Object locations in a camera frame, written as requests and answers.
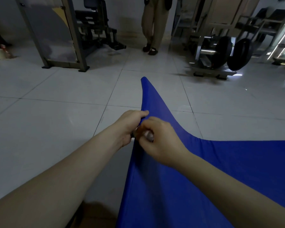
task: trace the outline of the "right hand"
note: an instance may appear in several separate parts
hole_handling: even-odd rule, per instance
[[[142,135],[146,130],[153,132],[153,142]],[[173,167],[184,153],[189,152],[170,123],[159,118],[149,117],[144,120],[137,128],[136,134],[145,152],[166,166]]]

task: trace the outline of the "person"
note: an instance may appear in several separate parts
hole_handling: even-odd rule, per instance
[[[142,31],[147,39],[147,45],[142,50],[149,52],[149,55],[156,55],[163,39],[172,0],[144,0],[144,2]]]
[[[69,156],[0,199],[0,228],[67,225],[96,176],[131,141],[148,111],[127,111]],[[153,142],[143,134],[153,133]],[[188,178],[237,227],[285,227],[285,208],[192,154],[168,122],[149,117],[136,139],[156,161]]]

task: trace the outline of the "hand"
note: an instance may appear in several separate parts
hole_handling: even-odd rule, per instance
[[[118,133],[121,135],[122,147],[128,145],[131,142],[131,133],[135,130],[141,118],[146,117],[149,114],[149,111],[140,111],[140,110],[128,110],[124,112],[120,118],[113,124],[116,126]]]
[[[153,132],[153,142],[148,141],[142,134],[146,130]],[[144,120],[136,131],[136,138],[142,148],[156,161],[173,167],[180,155],[189,152],[181,142],[170,123],[156,117]]]

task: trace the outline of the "tiled floor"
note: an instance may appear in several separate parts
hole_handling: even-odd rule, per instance
[[[228,80],[194,77],[180,45],[155,57],[102,48],[86,73],[41,69],[32,42],[0,61],[0,198],[55,164],[124,111],[139,109],[148,77],[177,121],[212,140],[285,139],[285,66],[255,60]],[[86,195],[117,215],[133,144],[119,151]]]

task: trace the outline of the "foot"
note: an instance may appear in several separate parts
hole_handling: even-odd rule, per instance
[[[148,43],[142,50],[143,52],[149,52],[150,48],[151,48],[151,44]]]
[[[151,48],[148,55],[156,55],[158,51],[155,48]]]

